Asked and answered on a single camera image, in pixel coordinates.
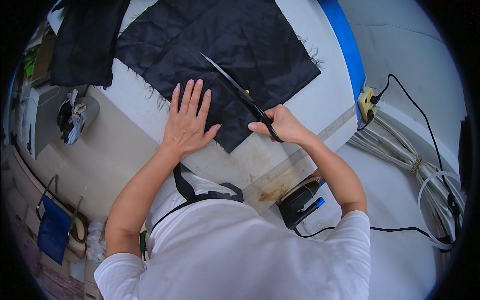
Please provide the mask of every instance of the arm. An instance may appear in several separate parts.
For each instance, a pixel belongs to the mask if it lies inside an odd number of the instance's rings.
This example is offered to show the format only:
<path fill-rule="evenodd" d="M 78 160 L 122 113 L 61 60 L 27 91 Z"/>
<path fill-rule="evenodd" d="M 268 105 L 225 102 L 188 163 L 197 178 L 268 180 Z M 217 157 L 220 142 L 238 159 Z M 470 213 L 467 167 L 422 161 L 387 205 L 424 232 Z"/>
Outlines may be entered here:
<path fill-rule="evenodd" d="M 180 84 L 173 91 L 163 143 L 123 188 L 110 209 L 105 230 L 106 257 L 117 253 L 140 257 L 138 236 L 158 191 L 175 166 L 188 154 L 204 148 L 220 129 L 220 125 L 214 125 L 204 133 L 212 94 L 210 90 L 205 92 L 197 116 L 202 88 L 202 80 L 196 84 L 189 80 L 180 109 Z"/>
<path fill-rule="evenodd" d="M 313 159 L 336 201 L 342 207 L 342 217 L 354 210 L 367 213 L 367 198 L 360 180 L 343 159 L 325 146 L 313 132 L 306 129 L 285 106 L 278 105 L 267 110 L 265 114 L 273 119 L 272 126 L 280 139 L 298 144 Z M 265 124 L 260 122 L 250 123 L 248 128 L 253 132 L 270 135 Z"/>

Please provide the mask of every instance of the scissor blade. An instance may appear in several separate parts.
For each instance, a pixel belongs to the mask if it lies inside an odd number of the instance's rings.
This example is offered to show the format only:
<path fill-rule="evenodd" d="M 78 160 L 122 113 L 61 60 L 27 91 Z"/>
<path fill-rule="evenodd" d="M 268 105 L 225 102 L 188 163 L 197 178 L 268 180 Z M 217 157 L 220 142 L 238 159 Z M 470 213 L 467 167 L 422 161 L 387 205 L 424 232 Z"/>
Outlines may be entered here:
<path fill-rule="evenodd" d="M 203 54 L 201 52 L 200 52 L 200 54 L 203 57 L 205 57 L 205 59 L 208 60 L 208 62 L 211 63 L 220 73 L 222 73 L 222 75 L 225 76 L 225 78 L 227 78 L 228 81 L 230 81 L 230 83 L 238 90 L 238 92 L 241 93 L 243 99 L 245 99 L 246 101 L 251 102 L 251 104 L 253 104 L 254 100 L 252 99 L 252 97 L 250 97 L 250 95 L 247 94 L 245 92 L 245 90 L 242 89 L 242 87 L 238 83 L 235 82 L 235 80 L 233 80 L 222 68 L 220 68 L 219 65 L 217 65 L 208 56 L 206 56 L 205 54 Z"/>

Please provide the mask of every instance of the black strap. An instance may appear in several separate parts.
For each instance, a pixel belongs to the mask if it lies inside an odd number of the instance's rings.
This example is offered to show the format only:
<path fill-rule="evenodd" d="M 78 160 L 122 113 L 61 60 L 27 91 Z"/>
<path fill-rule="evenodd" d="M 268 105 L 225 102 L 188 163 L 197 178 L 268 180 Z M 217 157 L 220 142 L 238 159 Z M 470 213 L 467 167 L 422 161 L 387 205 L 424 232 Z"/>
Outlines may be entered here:
<path fill-rule="evenodd" d="M 185 198 L 185 200 L 187 200 L 187 202 L 180 204 L 179 206 L 169 211 L 168 214 L 164 215 L 158 222 L 155 223 L 155 225 L 152 228 L 152 232 L 155 229 L 155 227 L 171 213 L 176 212 L 181 208 L 184 208 L 190 204 L 193 204 L 202 200 L 225 199 L 225 200 L 233 200 L 233 201 L 243 203 L 243 193 L 241 189 L 239 189 L 238 187 L 234 186 L 231 183 L 223 183 L 221 185 L 233 190 L 235 193 L 237 193 L 237 195 L 230 195 L 228 193 L 220 193 L 220 192 L 208 192 L 207 194 L 195 195 L 195 190 L 193 189 L 193 187 L 181 175 L 180 164 L 178 164 L 173 169 L 173 177 L 175 178 L 175 185 L 177 186 L 177 190 L 179 191 L 180 195 L 182 195 L 182 197 Z"/>

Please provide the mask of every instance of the electrical outlet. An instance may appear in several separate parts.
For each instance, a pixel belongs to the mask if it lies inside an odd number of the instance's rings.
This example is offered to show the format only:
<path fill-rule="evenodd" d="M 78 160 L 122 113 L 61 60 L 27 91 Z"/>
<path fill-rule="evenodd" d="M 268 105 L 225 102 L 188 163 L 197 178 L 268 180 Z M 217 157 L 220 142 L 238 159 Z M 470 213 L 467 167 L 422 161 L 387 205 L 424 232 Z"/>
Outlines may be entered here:
<path fill-rule="evenodd" d="M 361 116 L 363 117 L 363 120 L 365 122 L 368 121 L 367 113 L 369 110 L 373 111 L 373 114 L 377 114 L 377 106 L 373 105 L 370 102 L 371 97 L 373 96 L 373 90 L 371 87 L 366 86 L 363 89 L 363 92 L 360 94 L 359 98 L 357 99 L 357 103 L 360 107 L 360 113 Z"/>

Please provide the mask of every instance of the black scissors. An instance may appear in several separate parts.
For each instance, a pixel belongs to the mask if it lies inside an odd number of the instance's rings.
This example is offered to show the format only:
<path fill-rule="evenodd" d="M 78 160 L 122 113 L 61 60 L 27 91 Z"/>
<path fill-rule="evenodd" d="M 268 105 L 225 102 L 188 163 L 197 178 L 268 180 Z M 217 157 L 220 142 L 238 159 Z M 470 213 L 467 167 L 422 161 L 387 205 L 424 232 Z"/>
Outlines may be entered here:
<path fill-rule="evenodd" d="M 209 59 L 206 55 L 200 52 L 200 54 L 205 57 L 206 60 L 208 60 L 209 63 L 211 63 L 220 73 L 222 73 L 223 76 L 225 76 L 228 81 L 232 84 L 237 89 L 237 93 L 240 96 L 240 98 L 243 100 L 242 103 L 246 106 L 246 108 L 253 114 L 254 117 L 257 118 L 257 120 L 261 121 L 265 125 L 267 125 L 268 131 L 270 134 L 273 136 L 273 138 L 279 142 L 283 143 L 282 140 L 278 137 L 277 133 L 272 127 L 272 120 L 265 114 L 265 112 L 258 106 L 255 101 L 250 97 L 248 94 L 248 91 L 245 91 L 242 89 L 238 83 L 235 82 L 222 68 L 220 68 L 213 60 Z"/>

